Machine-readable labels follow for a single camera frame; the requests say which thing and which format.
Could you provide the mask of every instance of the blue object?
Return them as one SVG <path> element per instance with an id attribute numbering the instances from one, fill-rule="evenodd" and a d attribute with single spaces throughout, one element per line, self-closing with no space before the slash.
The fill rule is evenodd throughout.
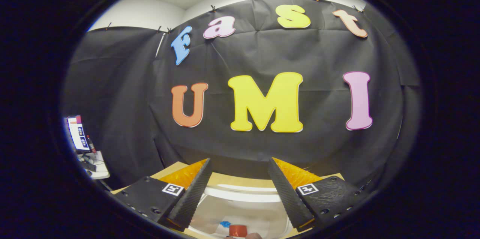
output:
<path id="1" fill-rule="evenodd" d="M 190 36 L 187 34 L 191 31 L 191 26 L 185 27 L 185 29 L 183 29 L 180 35 L 178 35 L 178 37 L 175 38 L 170 45 L 170 47 L 173 47 L 173 50 L 175 51 L 175 56 L 177 56 L 177 61 L 175 62 L 177 66 L 183 61 L 183 59 L 185 59 L 185 57 L 190 52 L 190 50 L 185 49 L 185 47 L 190 45 Z"/>
<path id="2" fill-rule="evenodd" d="M 220 225 L 222 225 L 224 228 L 228 228 L 230 227 L 231 223 L 228 221 L 222 221 L 220 222 Z"/>

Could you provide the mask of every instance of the black fabric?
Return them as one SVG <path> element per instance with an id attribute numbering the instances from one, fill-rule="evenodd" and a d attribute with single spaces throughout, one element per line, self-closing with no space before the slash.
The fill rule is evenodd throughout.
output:
<path id="1" fill-rule="evenodd" d="M 276 20 L 278 5 L 301 6 L 311 25 L 284 29 Z M 332 14 L 338 9 L 357 17 L 368 37 L 348 31 Z M 176 161 L 191 164 L 207 157 L 214 172 L 268 179 L 267 161 L 277 157 L 319 175 L 341 172 L 346 181 L 361 186 L 387 159 L 401 164 L 410 151 L 408 142 L 395 147 L 403 117 L 408 116 L 404 86 L 420 86 L 406 45 L 394 28 L 374 16 L 376 10 L 369 11 L 373 14 L 367 16 L 314 0 L 244 1 L 179 25 L 165 35 L 157 56 L 162 34 L 155 30 L 113 27 L 88 32 L 72 61 L 65 112 L 82 115 L 112 180 L 121 185 Z M 208 23 L 225 15 L 235 17 L 235 33 L 204 39 Z M 177 66 L 170 44 L 186 26 L 193 28 L 190 54 Z M 365 71 L 371 78 L 373 125 L 365 130 L 345 128 L 351 101 L 342 76 L 348 71 Z M 298 96 L 303 130 L 274 133 L 269 126 L 275 113 L 264 131 L 255 125 L 249 132 L 232 130 L 234 94 L 228 80 L 250 75 L 266 95 L 281 72 L 303 76 Z M 184 128 L 173 120 L 170 90 L 188 87 L 184 112 L 192 114 L 190 88 L 198 82 L 209 85 L 204 117 L 195 128 Z M 419 106 L 418 97 L 413 102 Z M 414 133 L 410 127 L 402 131 Z M 401 157 L 391 157 L 396 151 Z"/>

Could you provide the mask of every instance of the red cup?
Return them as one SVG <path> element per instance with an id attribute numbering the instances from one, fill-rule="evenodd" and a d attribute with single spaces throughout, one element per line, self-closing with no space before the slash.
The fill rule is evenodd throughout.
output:
<path id="1" fill-rule="evenodd" d="M 245 225 L 230 225 L 230 230 L 228 235 L 235 237 L 246 237 L 247 236 L 247 226 Z"/>

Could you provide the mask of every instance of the orange letter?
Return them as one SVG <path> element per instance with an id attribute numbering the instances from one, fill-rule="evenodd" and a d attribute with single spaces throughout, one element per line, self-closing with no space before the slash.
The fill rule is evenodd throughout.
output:
<path id="1" fill-rule="evenodd" d="M 206 83 L 195 83 L 192 85 L 194 93 L 194 105 L 192 116 L 186 116 L 183 113 L 183 95 L 187 92 L 185 85 L 178 85 L 172 88 L 172 115 L 173 120 L 180 126 L 193 128 L 197 126 L 204 117 L 204 93 L 209 88 Z"/>
<path id="2" fill-rule="evenodd" d="M 358 21 L 355 16 L 347 14 L 345 10 L 337 10 L 332 13 L 336 17 L 340 17 L 340 19 L 343 21 L 343 24 L 345 24 L 347 29 L 352 32 L 352 34 L 359 37 L 367 37 L 367 32 L 364 29 L 358 28 L 357 24 L 355 23 L 356 21 Z"/>

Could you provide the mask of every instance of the letter m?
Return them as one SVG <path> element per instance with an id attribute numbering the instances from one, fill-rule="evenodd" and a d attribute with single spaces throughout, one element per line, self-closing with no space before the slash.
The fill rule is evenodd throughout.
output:
<path id="1" fill-rule="evenodd" d="M 299 85 L 303 77 L 299 73 L 284 72 L 276 75 L 267 96 L 260 91 L 249 75 L 239 75 L 228 81 L 235 95 L 235 121 L 230 124 L 233 130 L 250 131 L 252 123 L 247 119 L 247 111 L 260 131 L 265 130 L 273 111 L 275 121 L 271 124 L 274 132 L 300 132 L 303 124 L 298 119 Z"/>

